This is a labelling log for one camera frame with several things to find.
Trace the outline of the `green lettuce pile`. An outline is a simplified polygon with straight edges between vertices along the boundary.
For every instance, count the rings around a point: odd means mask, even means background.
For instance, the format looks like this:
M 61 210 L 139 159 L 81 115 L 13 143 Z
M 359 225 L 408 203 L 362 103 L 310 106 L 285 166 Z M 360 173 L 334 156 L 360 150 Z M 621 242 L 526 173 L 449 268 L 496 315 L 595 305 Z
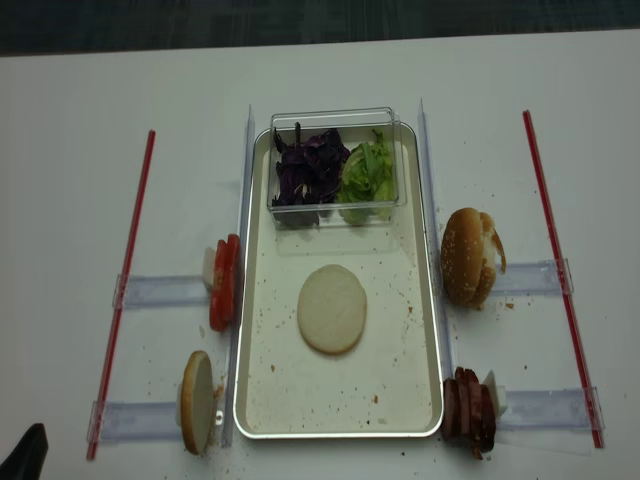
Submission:
M 372 129 L 373 142 L 360 143 L 342 168 L 336 202 L 383 203 L 395 199 L 393 158 L 379 129 Z

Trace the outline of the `rear tomato slice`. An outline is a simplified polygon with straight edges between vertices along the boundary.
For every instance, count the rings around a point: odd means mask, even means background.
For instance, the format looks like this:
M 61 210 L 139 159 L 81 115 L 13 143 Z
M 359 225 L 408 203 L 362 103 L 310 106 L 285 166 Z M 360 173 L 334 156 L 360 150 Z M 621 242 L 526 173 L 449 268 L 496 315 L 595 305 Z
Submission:
M 228 257 L 226 266 L 225 285 L 228 294 L 227 322 L 232 323 L 235 310 L 235 289 L 238 260 L 240 253 L 240 238 L 237 234 L 229 234 L 227 239 Z

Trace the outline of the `front meat patty slice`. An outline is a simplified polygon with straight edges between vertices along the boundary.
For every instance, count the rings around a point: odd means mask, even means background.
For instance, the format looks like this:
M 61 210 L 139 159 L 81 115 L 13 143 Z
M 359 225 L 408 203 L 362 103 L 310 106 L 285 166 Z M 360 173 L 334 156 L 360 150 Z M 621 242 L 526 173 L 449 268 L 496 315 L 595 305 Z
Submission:
M 461 430 L 459 390 L 455 379 L 449 378 L 444 381 L 443 400 L 442 437 L 446 442 L 452 442 L 459 438 Z

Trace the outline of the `white block behind patties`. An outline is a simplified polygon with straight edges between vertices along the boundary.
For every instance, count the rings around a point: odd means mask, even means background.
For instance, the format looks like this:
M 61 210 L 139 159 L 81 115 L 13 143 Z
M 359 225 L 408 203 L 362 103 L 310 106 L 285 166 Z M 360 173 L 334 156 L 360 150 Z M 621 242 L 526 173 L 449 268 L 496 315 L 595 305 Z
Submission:
M 490 370 L 482 384 L 488 388 L 496 419 L 499 419 L 508 409 L 506 388 L 498 385 L 493 370 Z

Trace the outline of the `rear meat patty slice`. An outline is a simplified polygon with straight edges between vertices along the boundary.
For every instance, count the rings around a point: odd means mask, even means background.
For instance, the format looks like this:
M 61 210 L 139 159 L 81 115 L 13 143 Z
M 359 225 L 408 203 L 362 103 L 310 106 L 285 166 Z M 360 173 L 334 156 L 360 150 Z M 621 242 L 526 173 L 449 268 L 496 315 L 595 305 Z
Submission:
M 483 459 L 483 453 L 493 450 L 496 434 L 496 418 L 489 388 L 484 384 L 481 384 L 480 388 L 482 399 L 481 429 L 477 445 L 473 448 L 473 454 L 477 460 Z

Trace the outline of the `bottom bun slice on tray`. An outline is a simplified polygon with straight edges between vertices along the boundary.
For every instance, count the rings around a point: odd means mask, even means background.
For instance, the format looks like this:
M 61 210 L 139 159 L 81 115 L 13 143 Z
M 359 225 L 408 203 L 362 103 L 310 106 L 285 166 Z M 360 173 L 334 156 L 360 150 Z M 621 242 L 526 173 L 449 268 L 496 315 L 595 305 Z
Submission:
M 312 272 L 299 293 L 297 322 L 304 341 L 328 355 L 351 350 L 364 332 L 367 295 L 355 274 L 337 264 Z

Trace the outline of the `purple cabbage pile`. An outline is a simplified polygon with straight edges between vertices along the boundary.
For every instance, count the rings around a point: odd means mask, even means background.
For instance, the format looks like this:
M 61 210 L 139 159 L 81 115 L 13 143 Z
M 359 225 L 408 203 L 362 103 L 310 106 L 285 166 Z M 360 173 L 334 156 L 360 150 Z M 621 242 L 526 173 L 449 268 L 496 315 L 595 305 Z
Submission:
M 350 150 L 336 128 L 302 141 L 301 126 L 295 124 L 295 141 L 287 144 L 275 130 L 273 140 L 281 155 L 276 162 L 279 194 L 273 206 L 333 203 L 341 187 L 341 174 Z

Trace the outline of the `clear plastic container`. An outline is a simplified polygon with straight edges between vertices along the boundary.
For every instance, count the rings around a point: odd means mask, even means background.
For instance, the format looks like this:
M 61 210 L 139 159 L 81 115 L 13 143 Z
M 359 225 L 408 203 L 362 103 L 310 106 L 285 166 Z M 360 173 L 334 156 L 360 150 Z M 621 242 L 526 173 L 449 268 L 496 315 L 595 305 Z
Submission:
M 395 199 L 383 203 L 333 203 L 295 206 L 273 206 L 273 198 L 279 194 L 276 162 L 280 160 L 273 140 L 277 130 L 285 143 L 295 141 L 295 124 L 301 126 L 302 141 L 336 128 L 344 146 L 351 151 L 363 142 L 373 142 L 372 129 L 383 132 L 393 158 L 393 182 Z M 334 110 L 304 113 L 275 114 L 269 131 L 269 167 L 267 175 L 266 208 L 275 225 L 280 229 L 311 229 L 329 226 L 369 226 L 389 223 L 395 210 L 406 202 L 404 180 L 404 152 L 401 124 L 389 107 L 354 110 Z

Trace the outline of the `white block behind tomatoes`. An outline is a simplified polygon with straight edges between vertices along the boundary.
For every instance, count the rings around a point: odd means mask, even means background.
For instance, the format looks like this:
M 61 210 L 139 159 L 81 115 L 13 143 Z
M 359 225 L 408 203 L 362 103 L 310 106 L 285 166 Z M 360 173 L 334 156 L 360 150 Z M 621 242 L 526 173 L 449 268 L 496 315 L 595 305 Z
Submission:
M 206 247 L 204 251 L 201 278 L 208 292 L 212 292 L 214 287 L 215 258 L 216 250 L 211 247 Z

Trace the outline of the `sesame bun top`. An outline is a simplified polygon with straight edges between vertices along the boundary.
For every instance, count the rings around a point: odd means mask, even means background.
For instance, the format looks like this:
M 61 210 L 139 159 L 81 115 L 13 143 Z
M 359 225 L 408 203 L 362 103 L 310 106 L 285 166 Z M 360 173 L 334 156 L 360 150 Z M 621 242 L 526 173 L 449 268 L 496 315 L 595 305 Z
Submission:
M 445 227 L 440 264 L 444 289 L 449 300 L 458 306 L 479 307 L 483 270 L 483 225 L 480 213 L 473 208 L 454 212 Z

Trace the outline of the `silver metal tray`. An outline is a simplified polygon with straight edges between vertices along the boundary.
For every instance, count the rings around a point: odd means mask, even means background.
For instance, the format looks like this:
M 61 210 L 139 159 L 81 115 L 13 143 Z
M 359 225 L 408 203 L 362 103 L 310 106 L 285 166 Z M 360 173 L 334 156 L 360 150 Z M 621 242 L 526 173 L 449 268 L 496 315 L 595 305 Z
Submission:
M 267 208 L 269 136 L 254 143 L 234 418 L 252 439 L 427 437 L 443 403 L 438 319 L 413 129 L 402 125 L 406 200 L 388 223 L 281 230 Z M 367 295 L 357 345 L 331 356 L 297 326 L 304 281 L 337 264 Z

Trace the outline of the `torn bun piece right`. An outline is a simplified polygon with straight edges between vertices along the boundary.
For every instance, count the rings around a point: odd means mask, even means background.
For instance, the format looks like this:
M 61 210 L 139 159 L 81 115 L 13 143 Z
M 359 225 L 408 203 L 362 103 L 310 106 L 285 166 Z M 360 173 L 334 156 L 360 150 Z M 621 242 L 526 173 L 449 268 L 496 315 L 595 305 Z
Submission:
M 496 231 L 494 220 L 485 212 L 480 213 L 480 220 L 482 223 L 483 257 L 479 283 L 472 300 L 472 305 L 477 309 L 481 309 L 489 297 L 497 273 L 504 274 L 507 266 L 506 254 Z

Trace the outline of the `standing bun slice left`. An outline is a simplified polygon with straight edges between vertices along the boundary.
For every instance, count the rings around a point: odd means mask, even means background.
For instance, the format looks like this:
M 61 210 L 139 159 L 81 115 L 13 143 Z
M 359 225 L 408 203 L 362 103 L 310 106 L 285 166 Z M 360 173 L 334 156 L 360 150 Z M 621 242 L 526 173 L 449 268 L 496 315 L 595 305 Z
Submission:
M 186 449 L 193 455 L 206 450 L 214 414 L 212 368 L 208 354 L 193 352 L 186 364 L 180 394 L 180 420 Z

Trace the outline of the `black object bottom left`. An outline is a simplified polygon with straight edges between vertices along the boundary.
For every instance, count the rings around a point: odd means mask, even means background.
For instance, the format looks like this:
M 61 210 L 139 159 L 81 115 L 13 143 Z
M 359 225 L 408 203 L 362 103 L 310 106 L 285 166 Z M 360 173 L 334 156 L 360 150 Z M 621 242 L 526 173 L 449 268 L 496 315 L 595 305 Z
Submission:
M 2 462 L 1 480 L 38 480 L 48 452 L 43 423 L 34 423 Z

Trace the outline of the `clear vertical rail left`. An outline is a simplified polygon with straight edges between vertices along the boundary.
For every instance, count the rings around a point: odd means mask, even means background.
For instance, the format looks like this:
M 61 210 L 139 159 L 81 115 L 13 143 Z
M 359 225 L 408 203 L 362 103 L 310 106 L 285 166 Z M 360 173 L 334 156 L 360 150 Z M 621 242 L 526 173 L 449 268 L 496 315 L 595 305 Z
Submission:
M 235 316 L 234 323 L 231 328 L 230 348 L 228 355 L 228 375 L 227 385 L 225 389 L 225 406 L 224 420 L 222 425 L 222 434 L 220 438 L 220 446 L 222 448 L 230 448 L 233 442 L 234 432 L 234 400 L 236 373 L 238 368 L 238 351 L 240 345 L 240 330 L 242 323 L 242 308 L 244 298 L 245 285 L 245 269 L 246 269 L 246 244 L 247 232 L 250 216 L 250 203 L 252 191 L 253 165 L 254 165 L 254 141 L 255 141 L 255 119 L 252 105 L 248 106 L 248 117 L 244 131 L 244 163 L 242 167 L 242 182 L 239 197 L 239 218 L 238 218 L 238 235 L 240 238 L 240 254 L 238 260 L 238 273 L 236 278 L 236 296 L 235 296 Z

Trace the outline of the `clear rail upper left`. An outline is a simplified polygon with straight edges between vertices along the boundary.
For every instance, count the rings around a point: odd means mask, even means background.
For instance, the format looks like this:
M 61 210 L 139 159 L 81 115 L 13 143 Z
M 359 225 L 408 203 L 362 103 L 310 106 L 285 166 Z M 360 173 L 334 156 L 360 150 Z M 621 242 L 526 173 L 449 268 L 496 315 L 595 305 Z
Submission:
M 209 292 L 199 276 L 119 275 L 112 307 L 124 310 L 167 308 L 200 306 L 208 302 Z

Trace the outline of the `clear rail upper right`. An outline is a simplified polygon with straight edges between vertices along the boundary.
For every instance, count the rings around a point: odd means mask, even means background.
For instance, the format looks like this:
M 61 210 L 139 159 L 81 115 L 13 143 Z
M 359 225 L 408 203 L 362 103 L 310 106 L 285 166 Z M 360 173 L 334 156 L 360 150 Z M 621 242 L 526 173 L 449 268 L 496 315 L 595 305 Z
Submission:
M 569 262 L 563 259 L 534 263 L 511 263 L 504 274 L 498 272 L 491 296 L 572 295 L 573 281 Z

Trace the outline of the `left red rail strip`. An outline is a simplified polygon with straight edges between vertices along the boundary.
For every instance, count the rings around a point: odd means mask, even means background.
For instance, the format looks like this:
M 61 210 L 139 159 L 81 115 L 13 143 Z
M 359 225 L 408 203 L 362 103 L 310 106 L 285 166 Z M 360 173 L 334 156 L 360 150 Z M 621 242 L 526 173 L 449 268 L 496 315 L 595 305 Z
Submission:
M 134 203 L 134 209 L 130 222 L 130 228 L 128 233 L 128 239 L 125 249 L 125 255 L 122 263 L 120 274 L 116 280 L 115 296 L 113 303 L 113 315 L 111 321 L 111 327 L 109 332 L 109 339 L 107 342 L 107 348 L 105 352 L 105 359 L 101 374 L 100 386 L 97 394 L 96 405 L 93 407 L 90 430 L 88 435 L 88 448 L 86 452 L 86 460 L 92 462 L 95 457 L 99 446 L 99 434 L 102 426 L 102 417 L 104 407 L 107 400 L 107 394 L 110 384 L 112 365 L 115 356 L 115 349 L 117 344 L 117 338 L 119 334 L 121 316 L 122 316 L 122 304 L 123 295 L 126 290 L 127 282 L 129 280 L 131 265 L 133 261 L 136 237 L 139 228 L 140 217 L 143 208 L 144 196 L 146 185 L 148 181 L 149 171 L 151 167 L 151 161 L 153 156 L 154 144 L 156 139 L 156 131 L 150 130 L 147 136 L 144 160 L 140 172 L 140 178 L 138 182 L 137 194 Z

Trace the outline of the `red rail strip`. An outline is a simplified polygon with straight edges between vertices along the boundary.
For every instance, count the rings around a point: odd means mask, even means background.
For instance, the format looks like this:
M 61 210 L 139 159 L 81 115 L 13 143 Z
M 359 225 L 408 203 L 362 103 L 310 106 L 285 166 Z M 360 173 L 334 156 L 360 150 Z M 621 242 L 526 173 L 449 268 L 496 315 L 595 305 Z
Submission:
M 88 448 L 86 452 L 86 460 L 92 462 L 95 457 L 99 446 L 99 434 L 102 426 L 102 417 L 104 407 L 107 400 L 107 394 L 110 384 L 112 365 L 115 356 L 115 349 L 117 344 L 117 338 L 119 334 L 121 316 L 122 316 L 122 304 L 123 295 L 126 290 L 127 282 L 129 280 L 131 265 L 133 261 L 136 237 L 139 228 L 140 217 L 143 208 L 144 196 L 146 185 L 148 181 L 149 171 L 151 167 L 151 161 L 153 156 L 154 144 L 156 139 L 156 131 L 150 130 L 147 136 L 144 160 L 140 172 L 140 178 L 138 182 L 137 194 L 134 203 L 134 209 L 130 222 L 130 228 L 128 233 L 128 239 L 125 249 L 125 255 L 122 263 L 120 274 L 116 280 L 115 296 L 113 303 L 113 315 L 111 321 L 111 327 L 109 332 L 109 339 L 107 342 L 107 348 L 105 352 L 105 359 L 101 374 L 100 386 L 97 394 L 96 405 L 93 407 L 90 430 L 88 435 Z
M 575 305 L 573 301 L 573 290 L 569 285 L 569 282 L 571 280 L 569 275 L 569 268 L 566 266 L 555 224 L 555 218 L 547 188 L 546 177 L 542 165 L 531 112 L 529 110 L 524 110 L 522 112 L 522 118 L 542 202 L 549 240 L 554 256 L 554 263 L 556 264 L 556 271 L 562 289 L 562 298 L 581 387 L 584 392 L 586 411 L 590 421 L 593 444 L 596 449 L 603 449 L 605 447 L 605 440 L 603 435 L 602 421 L 600 420 L 599 416 L 601 411 L 599 404 L 596 402 L 595 392 L 589 375 L 588 364 L 586 361 L 579 325 L 576 317 Z

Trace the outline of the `clear rail lower left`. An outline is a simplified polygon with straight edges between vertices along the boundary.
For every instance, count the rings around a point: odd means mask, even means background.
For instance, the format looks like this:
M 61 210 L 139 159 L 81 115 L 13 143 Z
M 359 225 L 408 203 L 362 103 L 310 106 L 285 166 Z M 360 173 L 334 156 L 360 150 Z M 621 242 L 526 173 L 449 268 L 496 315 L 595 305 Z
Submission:
M 87 442 L 182 441 L 176 401 L 94 402 Z

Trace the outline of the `clear rail lower right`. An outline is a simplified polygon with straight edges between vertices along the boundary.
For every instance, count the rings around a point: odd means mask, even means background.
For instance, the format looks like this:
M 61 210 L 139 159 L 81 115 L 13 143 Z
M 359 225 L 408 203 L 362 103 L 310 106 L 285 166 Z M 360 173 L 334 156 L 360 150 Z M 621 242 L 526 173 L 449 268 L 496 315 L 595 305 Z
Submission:
M 602 432 L 605 428 L 596 388 L 515 391 L 498 386 L 496 393 L 501 430 Z

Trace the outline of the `right red rail strip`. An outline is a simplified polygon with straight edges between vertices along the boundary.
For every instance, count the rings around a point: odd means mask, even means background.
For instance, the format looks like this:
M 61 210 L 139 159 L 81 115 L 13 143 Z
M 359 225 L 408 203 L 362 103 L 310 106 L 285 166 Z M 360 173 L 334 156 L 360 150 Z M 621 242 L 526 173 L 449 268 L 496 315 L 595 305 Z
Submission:
M 569 285 L 569 282 L 571 280 L 569 275 L 569 268 L 566 266 L 555 224 L 555 218 L 547 188 L 546 177 L 542 165 L 531 112 L 529 110 L 524 110 L 522 112 L 522 118 L 542 202 L 549 240 L 554 256 L 554 263 L 556 264 L 556 271 L 562 289 L 562 298 L 581 387 L 584 392 L 586 411 L 590 421 L 593 444 L 596 449 L 603 449 L 605 447 L 605 440 L 603 435 L 602 421 L 600 420 L 599 416 L 601 411 L 599 404 L 596 402 L 595 392 L 589 375 L 588 364 L 586 361 L 579 325 L 576 317 L 575 305 L 573 301 L 573 290 Z

